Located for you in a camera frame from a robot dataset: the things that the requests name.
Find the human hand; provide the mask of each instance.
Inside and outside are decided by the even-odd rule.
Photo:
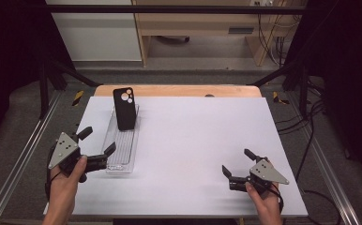
[[[51,170],[51,191],[49,209],[43,220],[46,224],[67,224],[75,207],[75,196],[80,177],[84,174],[87,156],[82,156],[76,163],[69,177],[61,173],[58,166]]]
[[[274,186],[271,186],[271,189],[277,192]],[[281,224],[278,196],[270,191],[267,191],[267,195],[264,199],[262,199],[254,186],[249,182],[246,183],[246,191],[254,201],[258,218],[262,225]]]

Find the gray floor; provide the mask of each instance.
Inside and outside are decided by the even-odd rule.
[[[97,65],[79,64],[79,70],[85,76],[102,83],[218,83],[246,84],[257,81],[278,66],[270,58],[264,67],[255,67],[243,38],[225,37],[191,37],[189,43],[180,40],[154,39],[148,65],[142,67],[135,64],[106,65],[107,69],[97,70]],[[94,95],[94,88],[88,87],[67,76],[69,82],[65,92],[61,92],[58,107],[53,113],[51,122],[39,139],[34,154],[30,157],[18,185],[13,190],[1,215],[0,223],[39,224],[42,220],[46,204],[44,195],[45,163],[49,148],[61,131],[72,133],[76,130],[83,116],[88,97]],[[274,121],[283,121],[296,116],[292,104],[274,102],[273,92],[282,100],[291,100],[294,92],[282,92],[279,84],[282,78],[276,79],[261,87],[267,98]],[[78,106],[71,106],[76,92],[84,94]],[[320,98],[309,93],[309,101]],[[16,90],[10,97],[10,108],[0,127],[0,188],[5,184],[8,175],[16,164],[29,136],[38,122],[39,114],[38,83],[33,82]],[[359,162],[346,159],[344,148],[327,115],[319,113],[314,117],[315,138],[323,149],[327,159],[335,171],[342,187],[351,202],[362,224],[362,166]],[[277,124],[278,128],[286,128],[294,121]],[[294,174],[307,145],[304,129],[282,134],[280,138]],[[312,152],[304,164],[298,182],[301,189],[310,189],[331,197],[320,169]],[[309,215],[322,224],[335,224],[337,212],[323,198],[303,194]],[[74,223],[96,222],[111,223],[109,219],[77,218]],[[257,224],[255,218],[247,219],[249,224]],[[286,224],[311,224],[306,218],[290,218]]]

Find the white tabletop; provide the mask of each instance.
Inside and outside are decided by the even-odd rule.
[[[269,157],[290,185],[280,185],[285,217],[304,217],[302,201],[263,97],[136,97],[140,106],[134,171],[87,174],[74,216],[101,218],[240,218],[256,215],[246,192],[229,190],[221,165],[247,176],[248,148]],[[80,130],[82,154],[101,154],[112,97],[91,97]]]

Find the wall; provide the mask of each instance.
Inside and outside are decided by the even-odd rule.
[[[131,5],[129,0],[46,0],[63,5]],[[141,61],[132,14],[54,13],[72,61]]]

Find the phone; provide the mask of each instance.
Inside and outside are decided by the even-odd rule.
[[[134,92],[131,87],[113,90],[114,109],[116,110],[119,130],[134,129],[137,113],[135,110]]]

